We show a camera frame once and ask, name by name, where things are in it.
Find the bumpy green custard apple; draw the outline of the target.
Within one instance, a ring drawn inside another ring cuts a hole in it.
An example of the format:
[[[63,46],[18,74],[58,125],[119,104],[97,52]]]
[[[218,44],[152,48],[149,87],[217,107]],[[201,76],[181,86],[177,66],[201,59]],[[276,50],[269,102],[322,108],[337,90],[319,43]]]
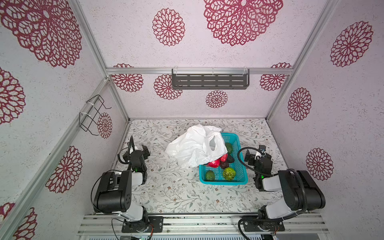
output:
[[[225,168],[223,170],[223,177],[226,181],[233,181],[236,177],[236,171],[233,168]]]

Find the green guava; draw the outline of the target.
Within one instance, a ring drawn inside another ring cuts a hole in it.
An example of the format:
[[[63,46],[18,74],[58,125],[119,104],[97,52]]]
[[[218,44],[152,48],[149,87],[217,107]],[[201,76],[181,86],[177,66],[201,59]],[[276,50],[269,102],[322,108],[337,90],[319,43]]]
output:
[[[227,148],[228,154],[231,155],[233,153],[233,145],[230,143],[225,143],[225,146]]]

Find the dark avocado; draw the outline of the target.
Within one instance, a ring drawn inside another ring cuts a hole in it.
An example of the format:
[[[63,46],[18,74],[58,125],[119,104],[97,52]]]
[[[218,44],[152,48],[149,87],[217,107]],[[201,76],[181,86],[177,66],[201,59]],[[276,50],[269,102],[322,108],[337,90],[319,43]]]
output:
[[[230,164],[234,162],[235,162],[235,159],[231,155],[226,154],[220,158],[220,167],[224,170],[230,167]]]

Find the small green fruit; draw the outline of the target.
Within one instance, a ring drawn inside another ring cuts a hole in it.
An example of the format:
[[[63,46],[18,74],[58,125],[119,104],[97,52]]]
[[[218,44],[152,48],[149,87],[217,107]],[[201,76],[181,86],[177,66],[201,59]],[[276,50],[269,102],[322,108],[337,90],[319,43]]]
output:
[[[215,181],[216,179],[215,173],[213,171],[207,171],[205,177],[206,177],[206,181],[209,181],[209,182]]]

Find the white plastic bag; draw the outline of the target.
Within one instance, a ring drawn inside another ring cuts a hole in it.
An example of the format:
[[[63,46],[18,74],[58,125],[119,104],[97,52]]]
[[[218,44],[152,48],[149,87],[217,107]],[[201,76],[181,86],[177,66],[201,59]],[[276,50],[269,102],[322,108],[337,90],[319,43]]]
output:
[[[192,126],[169,143],[165,152],[183,169],[208,164],[228,153],[221,131],[214,126]]]

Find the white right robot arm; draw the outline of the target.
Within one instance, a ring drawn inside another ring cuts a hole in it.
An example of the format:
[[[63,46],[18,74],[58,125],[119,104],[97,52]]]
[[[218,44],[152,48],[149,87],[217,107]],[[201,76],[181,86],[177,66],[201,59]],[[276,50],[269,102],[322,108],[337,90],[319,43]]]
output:
[[[258,210],[257,220],[280,222],[325,207],[325,195],[308,171],[287,169],[272,174],[271,155],[252,147],[240,149],[237,158],[255,173],[254,184],[260,192],[283,193],[280,200]]]

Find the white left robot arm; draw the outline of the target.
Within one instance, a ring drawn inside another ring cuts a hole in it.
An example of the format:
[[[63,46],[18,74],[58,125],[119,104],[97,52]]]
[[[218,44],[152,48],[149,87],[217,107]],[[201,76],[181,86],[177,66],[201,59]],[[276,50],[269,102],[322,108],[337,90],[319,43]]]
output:
[[[123,155],[121,164],[127,164],[125,171],[110,170],[97,180],[98,188],[91,194],[91,204],[95,212],[118,215],[126,223],[133,225],[148,225],[148,212],[145,207],[133,202],[132,188],[144,185],[148,178],[148,168],[145,160],[150,156],[147,146],[142,150],[135,150],[129,146]]]

